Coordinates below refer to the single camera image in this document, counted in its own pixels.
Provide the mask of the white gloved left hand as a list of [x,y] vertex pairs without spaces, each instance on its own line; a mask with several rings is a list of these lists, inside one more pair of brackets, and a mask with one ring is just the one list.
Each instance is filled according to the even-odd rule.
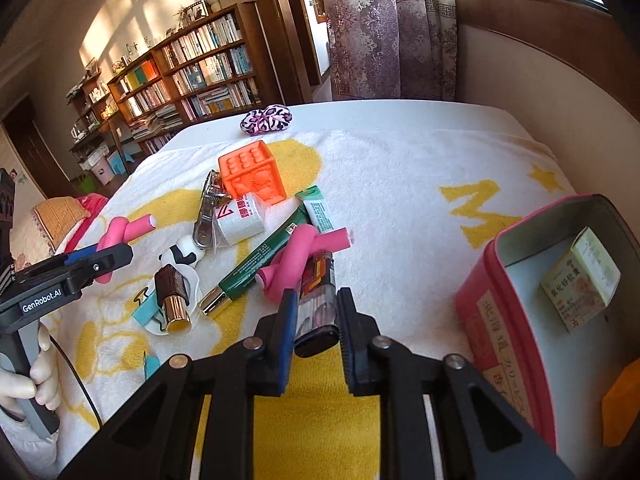
[[39,353],[24,374],[1,370],[1,407],[20,422],[26,418],[18,400],[35,400],[48,411],[55,412],[61,404],[58,368],[47,327],[38,325]]

